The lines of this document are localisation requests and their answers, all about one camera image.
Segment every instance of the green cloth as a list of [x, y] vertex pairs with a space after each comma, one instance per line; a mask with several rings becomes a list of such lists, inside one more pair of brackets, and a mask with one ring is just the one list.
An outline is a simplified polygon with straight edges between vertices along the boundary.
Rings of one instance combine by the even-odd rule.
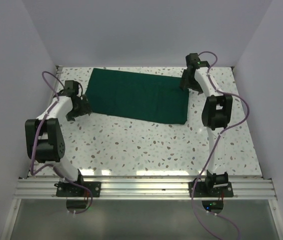
[[94, 113], [185, 124], [189, 91], [179, 77], [94, 68], [86, 96]]

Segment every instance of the glass panel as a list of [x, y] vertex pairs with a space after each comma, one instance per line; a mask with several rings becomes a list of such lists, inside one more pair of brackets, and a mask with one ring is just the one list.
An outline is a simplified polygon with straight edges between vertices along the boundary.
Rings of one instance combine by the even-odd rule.
[[[206, 214], [200, 201], [199, 214], [209, 229], [223, 239], [236, 239], [228, 222]], [[230, 200], [221, 212], [241, 230], [242, 240], [278, 240], [267, 200]], [[211, 236], [193, 214], [190, 201], [100, 200], [85, 213], [67, 213], [66, 201], [21, 201], [11, 239], [54, 240], [210, 240]]]

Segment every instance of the speckled white surface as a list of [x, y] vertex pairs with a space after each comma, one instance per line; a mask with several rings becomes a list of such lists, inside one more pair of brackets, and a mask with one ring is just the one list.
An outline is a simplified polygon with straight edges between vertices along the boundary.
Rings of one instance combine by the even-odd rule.
[[[104, 67], [104, 69], [181, 77], [182, 67]], [[64, 67], [61, 80], [81, 82], [84, 92], [93, 68]], [[238, 93], [228, 67], [211, 70], [226, 92]], [[201, 114], [205, 96], [189, 93], [185, 125], [159, 124], [92, 113], [76, 122], [60, 122], [65, 155], [86, 176], [196, 175], [209, 155], [208, 134]], [[234, 99], [230, 124], [244, 117], [241, 103]], [[229, 175], [261, 176], [251, 135], [246, 123], [225, 133], [225, 164]], [[49, 168], [39, 176], [54, 175]]]

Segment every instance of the table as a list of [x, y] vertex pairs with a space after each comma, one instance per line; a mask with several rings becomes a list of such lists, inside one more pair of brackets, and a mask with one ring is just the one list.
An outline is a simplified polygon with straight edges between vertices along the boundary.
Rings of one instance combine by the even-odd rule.
[[[182, 67], [101, 67], [109, 70], [181, 77]], [[92, 67], [64, 67], [60, 79], [76, 80], [87, 89]], [[214, 67], [211, 74], [226, 92], [238, 93], [230, 67]], [[196, 176], [209, 155], [201, 115], [204, 94], [189, 90], [185, 125], [160, 124], [92, 113], [75, 122], [60, 121], [65, 155], [84, 176]], [[244, 118], [234, 98], [230, 124]], [[231, 176], [261, 177], [262, 172], [247, 123], [225, 133], [225, 164]], [[45, 168], [37, 176], [55, 176]]]

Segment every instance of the cable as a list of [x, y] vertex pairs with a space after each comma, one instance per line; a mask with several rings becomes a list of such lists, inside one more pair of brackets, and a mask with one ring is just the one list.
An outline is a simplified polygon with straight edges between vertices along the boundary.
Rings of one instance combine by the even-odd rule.
[[60, 98], [59, 98], [59, 96], [58, 96], [56, 90], [55, 90], [55, 89], [53, 88], [53, 86], [50, 85], [50, 83], [47, 81], [47, 79], [46, 79], [46, 77], [45, 77], [45, 74], [49, 74], [49, 75], [53, 76], [53, 77], [61, 84], [61, 86], [62, 86], [63, 88], [65, 87], [64, 84], [62, 83], [61, 80], [58, 79], [58, 77], [56, 77], [54, 74], [52, 74], [52, 73], [49, 72], [49, 71], [43, 71], [43, 72], [41, 73], [42, 79], [45, 81], [45, 83], [47, 84], [47, 86], [52, 90], [52, 92], [55, 94], [56, 98], [59, 100]]
[[80, 88], [81, 88], [80, 97], [82, 97], [82, 96], [83, 96], [84, 89], [83, 89], [83, 86], [82, 86], [82, 84], [81, 84], [80, 82], [79, 82], [78, 84], [79, 84], [79, 86], [80, 86]]
[[[197, 185], [197, 182], [198, 182], [200, 176], [204, 173], [204, 171], [205, 171], [205, 169], [206, 169], [208, 163], [210, 162], [210, 160], [211, 160], [211, 158], [212, 158], [212, 156], [213, 156], [213, 153], [214, 153], [214, 151], [215, 151], [215, 149], [216, 149], [216, 147], [217, 147], [217, 144], [218, 144], [219, 140], [221, 139], [221, 135], [222, 135], [224, 132], [226, 132], [227, 130], [232, 129], [232, 128], [234, 128], [234, 127], [236, 127], [236, 126], [242, 124], [243, 122], [245, 122], [245, 121], [247, 120], [249, 114], [250, 114], [250, 107], [249, 107], [248, 103], [247, 103], [241, 96], [239, 96], [238, 94], [231, 93], [231, 92], [224, 92], [224, 91], [221, 91], [221, 90], [217, 89], [217, 87], [214, 85], [214, 83], [213, 83], [213, 81], [212, 81], [212, 79], [211, 79], [210, 70], [211, 70], [211, 68], [217, 63], [218, 57], [217, 57], [217, 55], [216, 55], [215, 53], [213, 53], [213, 52], [211, 52], [211, 51], [203, 51], [203, 52], [201, 52], [200, 54], [198, 54], [198, 56], [200, 56], [201, 54], [204, 54], [204, 53], [212, 54], [212, 55], [215, 56], [215, 62], [207, 69], [207, 77], [208, 77], [208, 79], [209, 79], [210, 84], [211, 84], [212, 87], [214, 88], [214, 90], [215, 90], [216, 92], [220, 93], [220, 94], [231, 95], [231, 96], [234, 96], [234, 97], [236, 97], [236, 98], [239, 98], [239, 99], [245, 104], [246, 109], [247, 109], [247, 113], [246, 113], [245, 117], [243, 118], [243, 120], [241, 120], [240, 122], [238, 122], [238, 123], [236, 123], [236, 124], [233, 124], [233, 125], [231, 125], [231, 126], [225, 128], [225, 129], [223, 129], [223, 130], [218, 134], [217, 139], [216, 139], [216, 142], [215, 142], [214, 146], [212, 147], [212, 150], [211, 150], [211, 152], [210, 152], [210, 154], [209, 154], [209, 157], [208, 157], [208, 159], [207, 159], [207, 161], [206, 161], [204, 167], [202, 168], [201, 172], [197, 175], [197, 177], [196, 177], [196, 179], [195, 179], [195, 183], [194, 183], [194, 185], [193, 185], [193, 187], [192, 187], [192, 192], [191, 192], [191, 207], [192, 207], [193, 213], [195, 214], [195, 216], [196, 216], [198, 222], [199, 222], [200, 225], [201, 225], [208, 233], [210, 233], [212, 236], [214, 236], [215, 238], [217, 238], [217, 239], [219, 239], [219, 240], [223, 240], [222, 238], [220, 238], [219, 236], [217, 236], [215, 233], [213, 233], [212, 231], [210, 231], [210, 230], [208, 229], [208, 227], [206, 227], [206, 226], [204, 225], [204, 223], [200, 220], [200, 217], [199, 217], [197, 211], [195, 210], [195, 203], [194, 203], [195, 188], [196, 188], [196, 185]], [[210, 213], [211, 215], [217, 216], [217, 217], [219, 217], [219, 218], [221, 218], [221, 219], [224, 219], [224, 220], [228, 221], [229, 223], [231, 223], [231, 224], [236, 228], [236, 230], [237, 230], [237, 240], [240, 240], [240, 239], [241, 239], [241, 237], [242, 237], [242, 236], [241, 236], [241, 231], [240, 231], [240, 229], [238, 228], [238, 226], [237, 226], [232, 220], [230, 220], [229, 218], [227, 218], [227, 217], [225, 217], [225, 216], [219, 215], [219, 214], [215, 215], [215, 213], [210, 212], [210, 211], [209, 211], [209, 213]]]
[[87, 207], [84, 209], [84, 210], [81, 210], [81, 211], [74, 211], [73, 213], [74, 214], [81, 214], [81, 213], [84, 213], [86, 212], [90, 206], [92, 205], [93, 203], [93, 194], [92, 192], [85, 186], [81, 186], [73, 181], [71, 181], [70, 179], [64, 177], [55, 167], [54, 165], [52, 164], [45, 164], [43, 166], [41, 166], [39, 169], [37, 169], [35, 172], [34, 172], [34, 165], [35, 165], [35, 156], [36, 156], [36, 151], [37, 151], [37, 144], [38, 144], [38, 139], [39, 139], [39, 135], [40, 135], [40, 132], [41, 132], [41, 129], [42, 129], [42, 126], [48, 116], [48, 114], [50, 113], [50, 111], [56, 106], [56, 104], [58, 103], [58, 100], [59, 100], [59, 96], [57, 94], [57, 92], [55, 91], [55, 89], [52, 87], [52, 85], [50, 85], [48, 83], [48, 81], [46, 80], [44, 74], [49, 74], [49, 75], [52, 75], [54, 78], [56, 78], [60, 84], [64, 87], [63, 83], [56, 77], [54, 76], [52, 73], [48, 72], [48, 71], [43, 71], [41, 73], [41, 76], [42, 76], [42, 79], [46, 82], [46, 84], [48, 85], [48, 87], [54, 92], [54, 94], [56, 95], [56, 98], [57, 98], [57, 101], [55, 101], [51, 106], [50, 108], [48, 108], [47, 112], [45, 113], [45, 115], [43, 116], [42, 120], [40, 121], [38, 127], [37, 127], [37, 130], [36, 130], [36, 133], [35, 133], [35, 138], [34, 138], [34, 141], [33, 141], [33, 146], [32, 146], [32, 153], [31, 153], [31, 162], [30, 162], [30, 174], [32, 176], [35, 176], [37, 173], [39, 173], [41, 170], [43, 170], [44, 168], [46, 167], [52, 167], [53, 170], [55, 171], [55, 173], [62, 179], [65, 179], [68, 183], [78, 187], [78, 188], [81, 188], [81, 189], [84, 189], [86, 192], [89, 193], [90, 195], [90, 203], [87, 205]]

